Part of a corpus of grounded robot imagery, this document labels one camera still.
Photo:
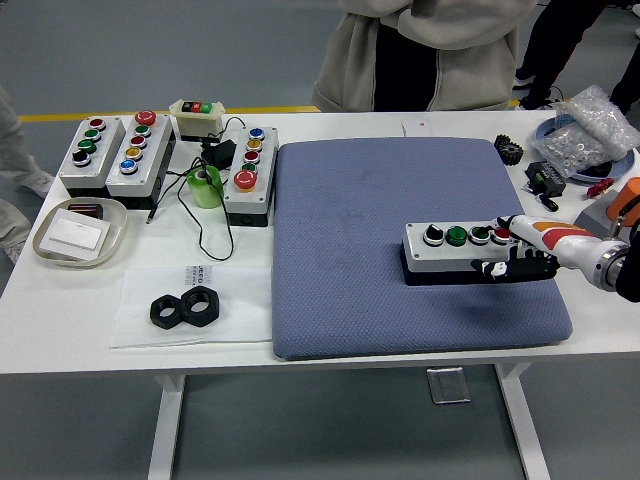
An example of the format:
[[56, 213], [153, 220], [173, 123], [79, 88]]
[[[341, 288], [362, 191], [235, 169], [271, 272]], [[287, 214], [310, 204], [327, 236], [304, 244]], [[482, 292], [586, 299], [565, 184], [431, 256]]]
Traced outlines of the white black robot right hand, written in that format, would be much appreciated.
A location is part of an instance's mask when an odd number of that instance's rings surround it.
[[518, 283], [553, 278], [560, 267], [580, 270], [592, 284], [603, 267], [602, 255], [612, 243], [605, 242], [573, 224], [526, 215], [499, 217], [497, 224], [511, 237], [533, 248], [533, 253], [509, 254], [506, 261], [474, 259], [471, 267], [499, 283]]

